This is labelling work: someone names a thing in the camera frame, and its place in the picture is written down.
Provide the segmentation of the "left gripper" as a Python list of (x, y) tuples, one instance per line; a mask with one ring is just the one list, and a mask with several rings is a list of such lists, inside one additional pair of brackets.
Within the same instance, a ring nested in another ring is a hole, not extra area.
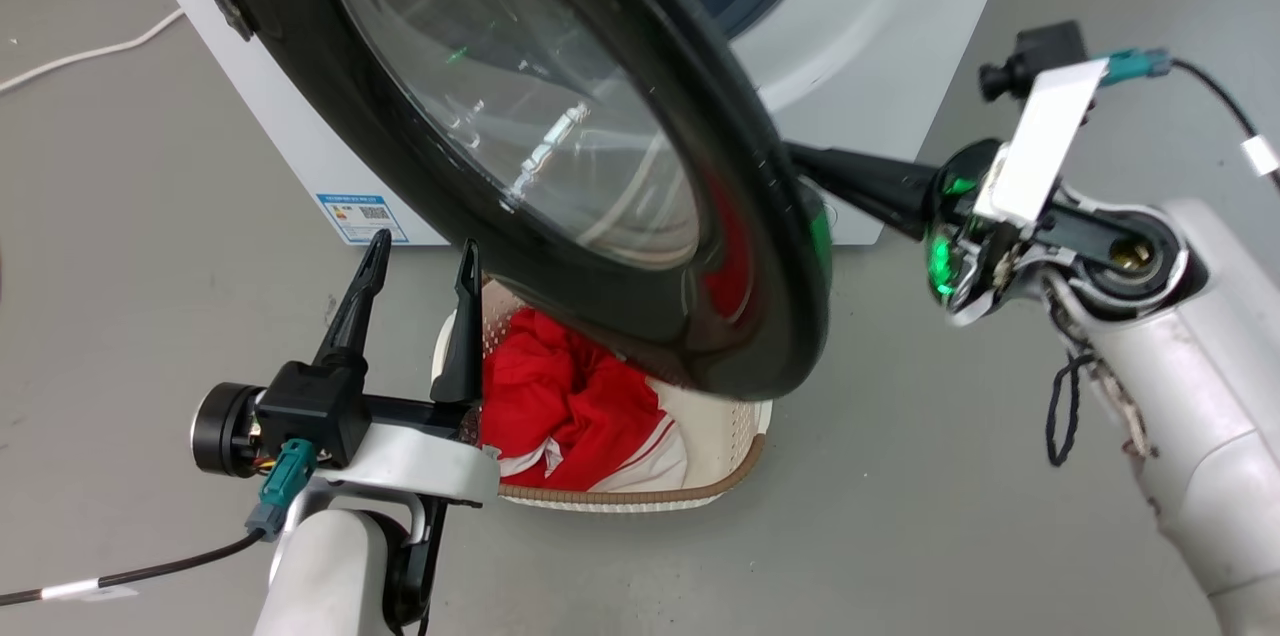
[[(381, 293), (392, 232), (380, 229), (365, 250), (328, 331), (315, 366), (355, 367), (364, 358), (372, 305)], [(364, 395), (372, 417), (349, 466), (321, 465), (294, 509), (323, 509), (339, 495), (419, 507), (420, 498), (454, 505), (483, 507), (499, 490), (497, 459), (456, 440), (460, 411), (452, 404), (483, 399), (483, 267), (474, 239), (462, 248), (454, 282), (457, 303), (442, 371), (434, 378), (430, 402)], [(264, 386), (219, 384), (210, 390), (192, 421), (189, 444), (196, 466), (215, 475), (248, 479), (266, 456), (253, 422)]]

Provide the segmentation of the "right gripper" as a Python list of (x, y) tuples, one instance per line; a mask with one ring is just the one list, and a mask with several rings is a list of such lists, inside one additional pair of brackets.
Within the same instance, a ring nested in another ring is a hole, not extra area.
[(787, 141), (794, 168), (851, 207), (911, 241), (924, 241), (931, 296), (948, 322), (964, 328), (1014, 299), (1039, 299), (1039, 271), (1071, 270), (1079, 250), (1051, 244), (1042, 232), (974, 215), (1004, 145), (979, 139), (940, 168), (817, 148)]

